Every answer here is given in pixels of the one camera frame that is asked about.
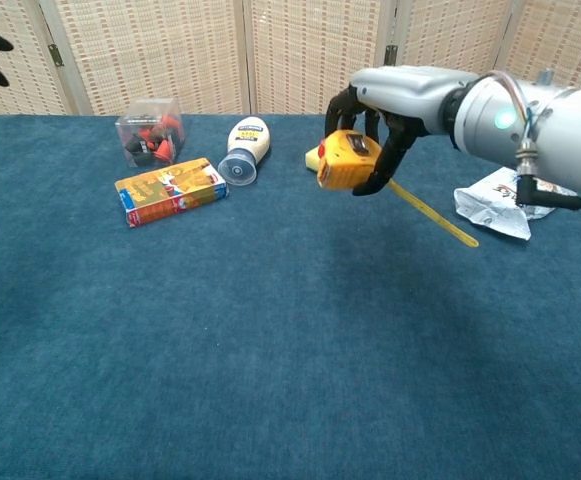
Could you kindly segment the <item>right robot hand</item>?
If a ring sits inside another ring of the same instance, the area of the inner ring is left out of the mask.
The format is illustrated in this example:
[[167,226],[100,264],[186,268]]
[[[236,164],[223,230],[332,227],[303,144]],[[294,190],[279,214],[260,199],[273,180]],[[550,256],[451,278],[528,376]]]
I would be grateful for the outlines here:
[[477,78],[477,74],[462,70],[408,65],[364,68],[354,73],[348,86],[328,104],[324,135],[351,130],[362,114],[368,137],[378,139],[380,119],[386,122],[388,137],[373,172],[352,188],[352,194],[379,192],[417,139],[445,134],[446,98]]

